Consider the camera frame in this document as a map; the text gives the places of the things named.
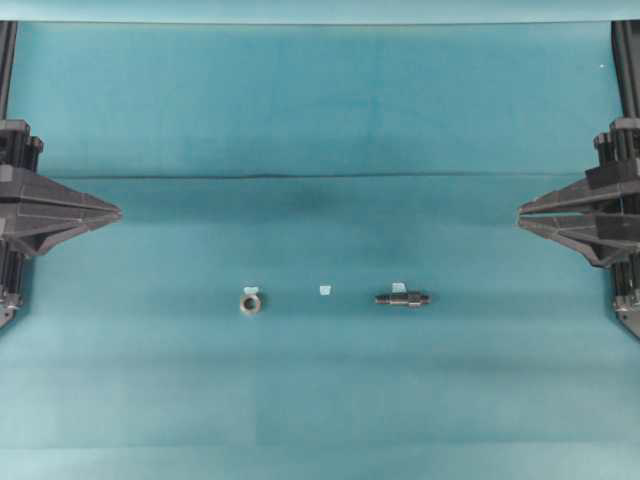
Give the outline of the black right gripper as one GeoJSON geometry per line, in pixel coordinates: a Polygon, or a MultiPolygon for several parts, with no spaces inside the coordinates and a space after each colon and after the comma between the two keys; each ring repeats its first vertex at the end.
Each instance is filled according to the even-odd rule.
{"type": "Polygon", "coordinates": [[[621,117],[594,139],[600,167],[518,209],[518,226],[610,267],[613,307],[626,328],[639,327],[639,119],[621,117]],[[552,213],[596,213],[531,216],[552,213]]]}

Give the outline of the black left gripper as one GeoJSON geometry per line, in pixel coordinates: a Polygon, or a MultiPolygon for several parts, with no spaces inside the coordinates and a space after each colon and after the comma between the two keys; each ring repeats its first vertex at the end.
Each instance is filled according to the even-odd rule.
{"type": "MultiPolygon", "coordinates": [[[[24,120],[1,121],[1,165],[36,172],[43,142],[24,120]]],[[[2,172],[1,197],[23,202],[109,212],[96,218],[55,223],[52,219],[5,219],[1,226],[1,327],[21,308],[26,256],[42,256],[55,246],[120,220],[121,210],[93,195],[68,188],[34,172],[2,172]]]]}

